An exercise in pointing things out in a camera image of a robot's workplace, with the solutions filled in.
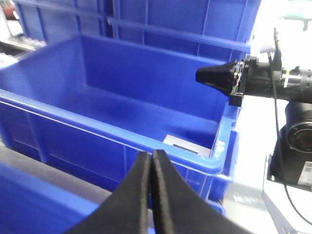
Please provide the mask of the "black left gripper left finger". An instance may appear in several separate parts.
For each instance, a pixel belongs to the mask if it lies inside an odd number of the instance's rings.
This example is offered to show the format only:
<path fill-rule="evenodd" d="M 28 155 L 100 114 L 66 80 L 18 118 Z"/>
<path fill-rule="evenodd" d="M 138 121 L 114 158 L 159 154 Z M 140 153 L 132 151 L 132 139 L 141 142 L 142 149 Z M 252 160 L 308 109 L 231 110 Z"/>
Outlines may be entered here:
<path fill-rule="evenodd" d="M 139 151 L 116 190 L 66 234 L 146 234 L 151 156 Z"/>

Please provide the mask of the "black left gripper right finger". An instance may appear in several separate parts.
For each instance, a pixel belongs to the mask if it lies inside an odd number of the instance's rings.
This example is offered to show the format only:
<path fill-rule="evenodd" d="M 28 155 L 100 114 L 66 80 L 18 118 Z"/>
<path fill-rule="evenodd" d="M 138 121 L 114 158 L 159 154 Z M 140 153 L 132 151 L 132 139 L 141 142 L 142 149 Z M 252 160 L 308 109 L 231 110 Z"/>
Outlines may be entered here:
<path fill-rule="evenodd" d="M 157 234 L 247 234 L 185 182 L 164 150 L 152 153 L 152 209 Z"/>

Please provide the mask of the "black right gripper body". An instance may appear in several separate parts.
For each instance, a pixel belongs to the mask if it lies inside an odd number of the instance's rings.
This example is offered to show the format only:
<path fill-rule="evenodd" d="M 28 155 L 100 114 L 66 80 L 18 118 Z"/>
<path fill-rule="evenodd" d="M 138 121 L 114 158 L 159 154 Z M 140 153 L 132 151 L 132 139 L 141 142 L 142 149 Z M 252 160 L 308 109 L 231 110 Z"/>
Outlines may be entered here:
<path fill-rule="evenodd" d="M 247 58 L 238 61 L 234 69 L 234 80 L 232 90 L 229 97 L 229 105 L 241 106 L 245 95 L 245 89 L 249 71 L 256 66 L 257 57 L 248 56 Z"/>

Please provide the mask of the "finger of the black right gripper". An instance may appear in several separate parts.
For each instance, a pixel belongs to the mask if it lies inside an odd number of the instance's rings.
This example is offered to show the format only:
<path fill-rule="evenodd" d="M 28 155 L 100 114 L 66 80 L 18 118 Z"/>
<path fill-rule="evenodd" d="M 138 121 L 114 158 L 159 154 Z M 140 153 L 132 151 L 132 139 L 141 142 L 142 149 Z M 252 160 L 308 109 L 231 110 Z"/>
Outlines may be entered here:
<path fill-rule="evenodd" d="M 233 89 L 236 65 L 237 61 L 232 61 L 219 66 L 199 68 L 195 73 L 195 80 L 229 96 Z"/>

